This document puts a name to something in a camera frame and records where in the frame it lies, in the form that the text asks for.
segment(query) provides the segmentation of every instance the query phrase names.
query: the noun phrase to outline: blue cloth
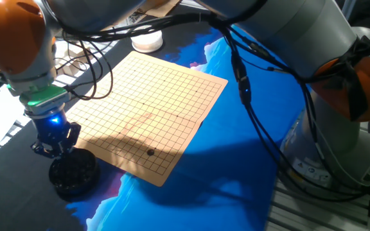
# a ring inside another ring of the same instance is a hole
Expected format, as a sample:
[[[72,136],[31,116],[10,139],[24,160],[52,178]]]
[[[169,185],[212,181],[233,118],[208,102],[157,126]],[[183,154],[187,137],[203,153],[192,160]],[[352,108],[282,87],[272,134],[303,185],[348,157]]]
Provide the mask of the blue cloth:
[[[257,65],[268,63],[242,52]],[[118,197],[102,201],[88,230],[263,230],[276,179],[242,106],[224,39],[206,46],[198,69],[229,81],[166,183],[156,187],[130,174]],[[252,106],[275,141],[281,142],[303,107],[292,76],[246,64]]]

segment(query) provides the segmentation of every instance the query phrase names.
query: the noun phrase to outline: wires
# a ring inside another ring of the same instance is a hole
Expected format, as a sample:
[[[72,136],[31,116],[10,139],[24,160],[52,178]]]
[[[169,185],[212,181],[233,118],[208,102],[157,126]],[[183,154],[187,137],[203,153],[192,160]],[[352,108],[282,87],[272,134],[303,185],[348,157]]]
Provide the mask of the wires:
[[[61,59],[61,60],[63,60],[63,61],[66,61],[66,63],[64,63],[64,64],[62,64],[60,67],[58,67],[57,68],[57,74],[58,74],[58,71],[59,70],[61,70],[62,68],[64,68],[67,64],[69,64],[71,61],[69,61],[69,60],[66,60],[65,58],[55,58],[55,59]],[[79,64],[82,64],[83,66],[85,66],[85,64],[83,63],[83,62],[81,62],[81,61],[76,61],[76,62],[78,62]],[[75,67],[75,68],[77,68],[78,70],[80,70],[80,71],[86,71],[87,70],[87,68],[85,67],[85,69],[82,69],[81,67],[79,67],[79,66],[76,66],[75,64],[71,64],[73,67]]]

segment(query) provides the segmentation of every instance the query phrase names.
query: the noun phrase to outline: white label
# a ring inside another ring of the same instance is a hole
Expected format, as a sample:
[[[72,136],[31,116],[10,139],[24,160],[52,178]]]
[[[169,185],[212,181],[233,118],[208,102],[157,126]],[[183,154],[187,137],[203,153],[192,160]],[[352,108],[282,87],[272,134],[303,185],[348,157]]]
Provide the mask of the white label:
[[[322,182],[329,182],[331,178],[331,175],[326,170],[317,169],[316,167],[308,167],[305,176]]]
[[[294,161],[293,167],[298,173],[305,175],[306,171],[308,170],[309,165],[305,164],[303,161],[298,160],[297,158]]]

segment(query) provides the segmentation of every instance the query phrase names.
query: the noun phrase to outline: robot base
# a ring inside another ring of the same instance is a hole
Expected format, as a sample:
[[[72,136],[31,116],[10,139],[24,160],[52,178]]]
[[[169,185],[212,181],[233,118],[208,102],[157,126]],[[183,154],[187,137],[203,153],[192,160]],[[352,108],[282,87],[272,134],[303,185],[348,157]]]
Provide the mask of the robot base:
[[[73,149],[53,161],[49,168],[49,181],[61,197],[80,196],[98,182],[100,167],[96,157],[88,150]]]
[[[279,177],[287,187],[298,192],[299,189],[286,178],[287,173],[306,192],[327,199],[342,198],[343,194],[316,187],[304,178],[335,192],[360,193],[361,187],[370,185],[370,134],[360,131],[360,123],[348,121],[316,94],[312,95],[320,149],[316,148],[308,116],[303,112],[281,144],[280,150],[289,163],[280,158],[282,173]]]

